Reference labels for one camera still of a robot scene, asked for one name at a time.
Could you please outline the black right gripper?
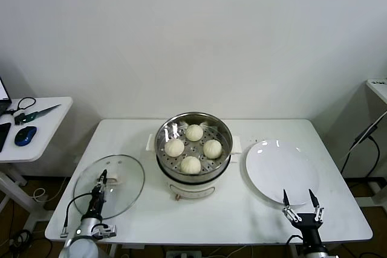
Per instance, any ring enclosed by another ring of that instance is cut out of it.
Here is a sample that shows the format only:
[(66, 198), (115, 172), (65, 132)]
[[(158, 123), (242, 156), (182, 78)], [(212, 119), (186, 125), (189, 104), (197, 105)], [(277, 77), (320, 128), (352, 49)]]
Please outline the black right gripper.
[(284, 208), (282, 212), (284, 216), (294, 223), (294, 227), (297, 228), (303, 239), (303, 244), (306, 247), (317, 247), (322, 245), (322, 241), (319, 235), (319, 228), (323, 222), (324, 208), (320, 206), (317, 197), (314, 195), (311, 189), (308, 189), (311, 202), (314, 207), (313, 213), (296, 213), (290, 207), (287, 192), (283, 189), (283, 204)]

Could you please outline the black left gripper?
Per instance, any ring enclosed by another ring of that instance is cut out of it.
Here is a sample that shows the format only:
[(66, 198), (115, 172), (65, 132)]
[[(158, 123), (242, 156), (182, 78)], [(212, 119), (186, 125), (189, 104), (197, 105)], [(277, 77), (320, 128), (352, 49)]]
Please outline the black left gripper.
[(88, 218), (102, 219), (102, 208), (105, 203), (105, 187), (107, 183), (107, 170), (100, 175), (99, 181), (91, 191), (91, 200), (87, 209)]

